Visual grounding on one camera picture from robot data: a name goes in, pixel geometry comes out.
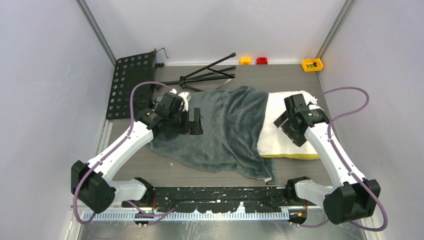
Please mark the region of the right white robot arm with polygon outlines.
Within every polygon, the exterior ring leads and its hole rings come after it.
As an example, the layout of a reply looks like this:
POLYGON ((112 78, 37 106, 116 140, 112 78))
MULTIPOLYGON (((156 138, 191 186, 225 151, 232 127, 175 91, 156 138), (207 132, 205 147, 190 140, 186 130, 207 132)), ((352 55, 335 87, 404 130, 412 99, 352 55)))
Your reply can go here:
POLYGON ((286 97, 284 103, 286 110, 273 124, 295 146, 311 144, 331 181, 331 186, 324 186, 306 176, 289 179, 285 185, 287 202, 315 204, 335 225, 371 217, 381 192, 379 183, 367 179, 350 160, 322 109, 307 103, 301 93, 286 97))

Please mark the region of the grey fluffy pillowcase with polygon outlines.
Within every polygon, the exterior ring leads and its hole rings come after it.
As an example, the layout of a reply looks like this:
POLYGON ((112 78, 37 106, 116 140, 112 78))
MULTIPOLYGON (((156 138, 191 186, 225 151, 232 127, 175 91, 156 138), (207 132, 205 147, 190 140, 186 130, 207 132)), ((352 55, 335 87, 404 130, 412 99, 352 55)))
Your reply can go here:
POLYGON ((251 86, 192 93, 189 109, 200 109, 203 134, 161 133, 147 147, 198 171, 235 172, 274 185, 274 164, 257 147, 268 98, 251 86))

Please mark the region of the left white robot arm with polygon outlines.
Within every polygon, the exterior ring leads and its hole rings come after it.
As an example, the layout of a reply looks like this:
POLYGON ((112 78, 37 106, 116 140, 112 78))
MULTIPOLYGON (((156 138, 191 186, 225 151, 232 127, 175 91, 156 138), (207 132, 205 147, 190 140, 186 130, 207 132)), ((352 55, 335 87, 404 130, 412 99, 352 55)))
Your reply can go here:
POLYGON ((154 108, 139 111, 130 127, 99 155, 71 167, 71 193, 90 210, 100 214, 113 203, 135 201, 141 207, 153 202, 152 187, 141 178, 114 181, 118 170, 159 134, 201 135, 200 109, 189 120, 190 92, 165 93, 154 108))

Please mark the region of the white yellow black pillow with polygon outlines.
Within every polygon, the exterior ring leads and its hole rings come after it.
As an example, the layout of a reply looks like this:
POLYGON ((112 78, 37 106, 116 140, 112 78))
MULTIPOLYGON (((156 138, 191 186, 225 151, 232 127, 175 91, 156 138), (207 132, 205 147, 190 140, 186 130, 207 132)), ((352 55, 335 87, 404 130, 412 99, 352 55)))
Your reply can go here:
POLYGON ((274 121, 286 111, 284 99, 296 94, 302 94, 306 103, 313 98, 310 93, 304 90, 271 92, 268 94, 264 122, 257 143, 257 150, 262 158, 319 159, 319 155, 310 143, 306 142, 298 147, 281 129, 274 125, 274 121))

